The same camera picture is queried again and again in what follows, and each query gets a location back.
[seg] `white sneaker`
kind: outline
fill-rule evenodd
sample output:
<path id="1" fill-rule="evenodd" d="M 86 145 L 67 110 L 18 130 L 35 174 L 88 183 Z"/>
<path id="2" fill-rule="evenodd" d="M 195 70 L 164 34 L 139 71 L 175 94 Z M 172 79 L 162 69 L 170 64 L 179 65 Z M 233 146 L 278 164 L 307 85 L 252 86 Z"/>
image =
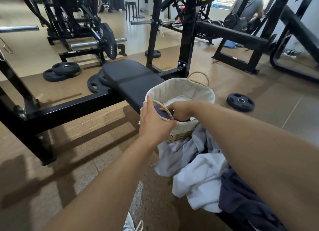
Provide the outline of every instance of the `white sneaker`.
<path id="1" fill-rule="evenodd" d="M 125 223 L 124 223 L 123 231 L 142 231 L 143 226 L 144 226 L 144 223 L 143 223 L 143 220 L 141 220 L 135 229 L 133 219 L 132 219 L 130 213 L 128 213 L 126 220 L 125 220 Z"/>

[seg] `floor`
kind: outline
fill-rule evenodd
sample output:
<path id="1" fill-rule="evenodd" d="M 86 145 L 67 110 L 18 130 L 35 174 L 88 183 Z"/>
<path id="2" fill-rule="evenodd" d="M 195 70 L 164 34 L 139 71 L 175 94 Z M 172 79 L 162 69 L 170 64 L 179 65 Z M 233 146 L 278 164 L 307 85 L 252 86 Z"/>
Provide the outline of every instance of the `floor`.
<path id="1" fill-rule="evenodd" d="M 19 20 L 10 21 L 7 5 L 1 4 L 0 26 L 37 24 L 23 5 L 12 7 L 20 12 Z M 144 50 L 148 44 L 149 26 L 130 26 L 123 12 L 101 16 L 113 28 L 115 37 L 127 37 L 126 49 L 132 59 L 146 63 Z M 57 52 L 63 51 L 59 43 L 49 46 L 45 29 L 40 32 L 4 34 L 1 37 L 10 45 L 14 54 L 6 54 L 17 74 L 42 102 L 50 106 L 91 94 L 87 79 L 100 70 L 94 60 L 74 59 L 81 64 L 79 76 L 62 82 L 46 82 L 41 73 L 59 62 Z M 154 64 L 162 70 L 176 67 L 179 58 L 181 35 L 165 32 L 158 38 L 156 48 L 162 56 Z M 200 71 L 209 76 L 216 95 L 216 103 L 228 107 L 225 99 L 230 93 L 239 92 L 251 97 L 256 108 L 248 115 L 286 129 L 319 146 L 319 88 L 318 85 L 297 79 L 274 70 L 269 57 L 263 55 L 256 76 L 212 60 L 215 45 L 198 41 L 194 45 L 191 72 Z M 248 60 L 251 51 L 223 49 L 242 60 Z M 308 58 L 280 60 L 283 64 L 312 70 L 315 64 Z M 192 76 L 206 84 L 204 76 Z M 14 100 L 23 101 L 8 81 L 0 86 Z M 137 137 L 139 116 L 126 103 L 94 112 L 49 131 L 57 161 L 41 166 L 38 159 L 0 123 L 0 230 L 39 230 L 55 214 L 68 205 L 74 197 L 114 158 L 121 154 Z M 158 161 L 156 153 L 134 196 L 130 213 L 136 223 L 143 219 L 145 230 L 229 230 L 213 213 L 192 210 L 186 198 L 172 194 L 172 179 L 158 176 L 151 165 Z"/>

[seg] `hand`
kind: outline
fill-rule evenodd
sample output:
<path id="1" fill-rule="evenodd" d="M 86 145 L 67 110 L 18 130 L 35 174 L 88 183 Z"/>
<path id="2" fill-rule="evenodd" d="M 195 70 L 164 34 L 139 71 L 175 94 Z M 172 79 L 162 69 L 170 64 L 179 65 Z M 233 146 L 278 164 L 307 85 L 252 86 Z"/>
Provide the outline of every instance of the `hand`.
<path id="1" fill-rule="evenodd" d="M 166 108 L 168 110 L 174 111 L 174 119 L 178 121 L 186 121 L 189 120 L 194 115 L 194 106 L 199 101 L 177 101 L 173 102 Z"/>
<path id="2" fill-rule="evenodd" d="M 144 102 L 141 108 L 139 136 L 146 138 L 151 144 L 158 145 L 169 137 L 177 125 L 178 121 L 162 120 L 154 108 L 152 97 L 147 95 L 147 102 Z"/>

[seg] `wicker basket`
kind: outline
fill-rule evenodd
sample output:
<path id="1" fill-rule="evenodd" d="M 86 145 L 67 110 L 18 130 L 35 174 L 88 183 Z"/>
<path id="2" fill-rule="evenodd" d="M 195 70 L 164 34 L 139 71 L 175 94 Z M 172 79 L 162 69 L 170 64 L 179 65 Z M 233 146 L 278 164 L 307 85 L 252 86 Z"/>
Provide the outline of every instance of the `wicker basket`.
<path id="1" fill-rule="evenodd" d="M 188 79 L 195 73 L 201 73 L 206 77 L 207 86 Z M 159 104 L 162 108 L 164 108 L 171 120 L 173 120 L 173 116 L 165 106 L 172 104 L 174 101 L 205 100 L 211 103 L 215 102 L 215 94 L 213 90 L 209 88 L 209 78 L 205 73 L 193 72 L 188 76 L 188 78 L 169 79 L 147 92 L 147 94 L 152 96 L 154 103 Z M 198 120 L 194 118 L 191 118 L 188 122 L 180 122 L 180 124 L 172 130 L 167 141 L 171 143 L 190 137 L 198 123 Z"/>

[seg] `gray shirt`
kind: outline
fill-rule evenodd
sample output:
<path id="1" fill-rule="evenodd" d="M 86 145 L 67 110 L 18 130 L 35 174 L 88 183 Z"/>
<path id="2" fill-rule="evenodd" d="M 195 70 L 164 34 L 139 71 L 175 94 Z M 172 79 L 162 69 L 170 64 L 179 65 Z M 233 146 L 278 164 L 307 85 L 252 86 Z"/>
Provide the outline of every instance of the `gray shirt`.
<path id="1" fill-rule="evenodd" d="M 241 3 L 243 0 L 236 0 L 234 5 L 232 6 L 233 10 L 231 11 L 232 13 L 237 13 Z M 249 0 L 245 9 L 241 13 L 239 22 L 237 25 L 234 27 L 234 30 L 241 31 L 244 30 L 249 21 L 252 19 L 255 13 L 257 13 L 260 8 L 262 9 L 263 7 L 263 0 Z"/>

